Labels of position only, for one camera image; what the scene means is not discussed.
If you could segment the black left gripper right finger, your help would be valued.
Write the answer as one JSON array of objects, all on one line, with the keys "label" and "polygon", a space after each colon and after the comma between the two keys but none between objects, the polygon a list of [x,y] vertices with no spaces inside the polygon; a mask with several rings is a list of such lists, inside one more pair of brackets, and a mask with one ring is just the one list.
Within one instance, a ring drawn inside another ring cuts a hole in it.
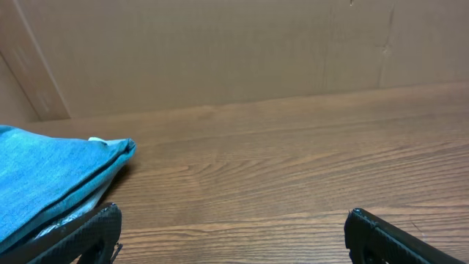
[{"label": "black left gripper right finger", "polygon": [[344,242],[353,264],[464,264],[362,208],[349,212]]}]

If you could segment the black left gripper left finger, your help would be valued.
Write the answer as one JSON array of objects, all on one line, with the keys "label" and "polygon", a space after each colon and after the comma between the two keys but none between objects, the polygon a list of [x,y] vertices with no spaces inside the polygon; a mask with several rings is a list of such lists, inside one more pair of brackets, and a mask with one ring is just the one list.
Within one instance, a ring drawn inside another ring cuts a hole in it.
[{"label": "black left gripper left finger", "polygon": [[109,202],[1,256],[5,264],[111,264],[122,248],[122,213]]}]

